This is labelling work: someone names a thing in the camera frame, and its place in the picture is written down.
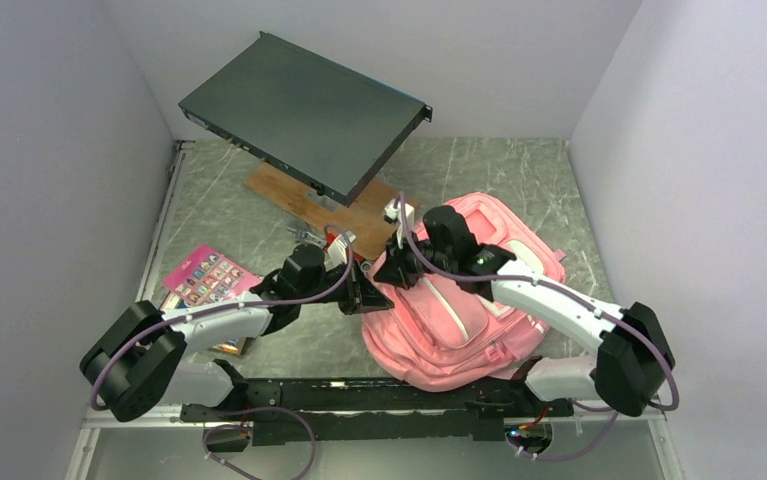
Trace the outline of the pink student backpack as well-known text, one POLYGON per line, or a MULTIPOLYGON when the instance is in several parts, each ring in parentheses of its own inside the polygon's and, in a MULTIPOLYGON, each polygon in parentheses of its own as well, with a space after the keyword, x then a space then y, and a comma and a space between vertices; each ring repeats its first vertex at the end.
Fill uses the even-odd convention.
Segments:
MULTIPOLYGON (((511 251, 536 272, 565 282, 563 252, 551 250, 499 199, 473 192, 448 204, 465 217, 478 241, 511 251)), ((435 274, 408 290, 378 288, 394 306, 363 315, 365 345, 391 376, 428 392, 486 376, 509 377, 509 366, 532 354, 549 329, 529 313, 490 303, 435 274)))

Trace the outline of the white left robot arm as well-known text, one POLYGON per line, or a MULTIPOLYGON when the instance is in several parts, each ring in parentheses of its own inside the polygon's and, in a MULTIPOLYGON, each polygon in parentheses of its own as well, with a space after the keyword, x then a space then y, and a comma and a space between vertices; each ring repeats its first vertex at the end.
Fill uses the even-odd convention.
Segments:
POLYGON ((350 248, 329 268, 327 251, 301 245, 283 265, 240 296, 163 312, 152 302, 128 307, 89 349, 79 370, 91 385, 89 405, 120 422, 163 403, 197 404, 223 420, 250 406, 249 385, 228 362, 187 368, 185 358, 232 337, 276 333, 307 304, 335 304, 345 315, 393 308, 362 272, 350 248))

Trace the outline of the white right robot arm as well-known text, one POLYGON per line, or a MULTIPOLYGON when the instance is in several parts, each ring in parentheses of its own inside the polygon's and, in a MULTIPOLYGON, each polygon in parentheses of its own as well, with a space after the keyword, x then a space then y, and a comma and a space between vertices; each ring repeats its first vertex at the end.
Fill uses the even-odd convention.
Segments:
POLYGON ((577 358, 532 361, 509 391, 519 413, 533 415, 557 399, 595 398, 630 417, 679 407, 675 357, 651 307, 601 301, 536 272, 512 251, 478 242, 451 206, 427 212, 424 241, 405 199, 390 201, 383 217, 396 231, 375 281, 409 289, 437 274, 471 295, 534 315, 585 349, 577 358))

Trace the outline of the brown wooden board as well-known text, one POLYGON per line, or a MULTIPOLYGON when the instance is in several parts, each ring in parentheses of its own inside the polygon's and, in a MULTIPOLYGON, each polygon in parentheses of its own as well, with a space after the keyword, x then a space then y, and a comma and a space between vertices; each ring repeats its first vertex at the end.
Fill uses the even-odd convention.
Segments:
POLYGON ((383 211, 397 190, 378 179, 371 180, 349 206, 318 195, 312 187, 267 163, 260 164, 244 185, 317 230, 336 224, 352 231, 356 235, 355 252, 369 260, 384 252, 387 239, 395 231, 395 226, 383 219, 383 211))

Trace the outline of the dark metal rack unit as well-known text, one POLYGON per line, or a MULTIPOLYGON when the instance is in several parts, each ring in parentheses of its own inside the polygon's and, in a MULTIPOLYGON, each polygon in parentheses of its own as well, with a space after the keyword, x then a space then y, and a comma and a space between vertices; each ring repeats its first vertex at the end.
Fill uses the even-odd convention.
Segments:
POLYGON ((426 102, 266 32, 178 106, 344 206, 433 117, 426 102))

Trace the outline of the pink sticker book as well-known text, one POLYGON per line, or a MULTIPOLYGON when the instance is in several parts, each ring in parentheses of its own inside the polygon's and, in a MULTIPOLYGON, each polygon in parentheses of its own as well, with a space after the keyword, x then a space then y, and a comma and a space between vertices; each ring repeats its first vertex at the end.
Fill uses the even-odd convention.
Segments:
POLYGON ((162 280, 187 307, 235 298, 261 278, 207 244, 198 245, 162 280))

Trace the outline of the orange handled adjustable wrench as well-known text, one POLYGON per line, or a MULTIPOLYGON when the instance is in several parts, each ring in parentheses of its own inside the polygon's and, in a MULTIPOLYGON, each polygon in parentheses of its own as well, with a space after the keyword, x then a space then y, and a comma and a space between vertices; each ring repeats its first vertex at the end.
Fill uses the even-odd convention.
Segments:
POLYGON ((287 223, 287 230, 293 235, 297 244, 310 244, 317 247, 326 247, 327 240, 324 234, 314 230, 305 221, 294 218, 287 223))

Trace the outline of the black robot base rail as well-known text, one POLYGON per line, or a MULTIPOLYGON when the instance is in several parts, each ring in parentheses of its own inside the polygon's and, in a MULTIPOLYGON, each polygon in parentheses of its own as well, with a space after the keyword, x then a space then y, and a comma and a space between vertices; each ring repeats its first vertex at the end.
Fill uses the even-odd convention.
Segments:
POLYGON ((545 402, 519 380, 482 378, 441 393, 387 377, 248 378, 217 407, 182 406, 186 423, 242 423, 255 446, 319 441, 465 437, 501 441, 517 421, 568 418, 567 400, 545 402))

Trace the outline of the aluminium frame rail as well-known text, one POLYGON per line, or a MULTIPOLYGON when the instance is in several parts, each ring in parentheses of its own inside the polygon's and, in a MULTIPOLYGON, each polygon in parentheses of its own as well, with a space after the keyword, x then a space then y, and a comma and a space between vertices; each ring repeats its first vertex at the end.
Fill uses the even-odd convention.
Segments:
MULTIPOLYGON (((194 146, 195 141, 193 140, 174 141, 172 161, 166 171, 168 178, 166 193, 157 216, 150 247, 136 290, 136 301, 149 300, 157 288, 158 270, 164 256, 166 243, 170 238, 168 224, 175 215, 179 202, 178 198, 183 191, 185 178, 193 158, 192 150, 194 146)), ((86 479, 88 477, 101 430, 101 427, 91 427, 89 425, 90 419, 94 414, 96 414, 96 411, 90 407, 85 410, 77 441, 64 476, 65 479, 86 479)))

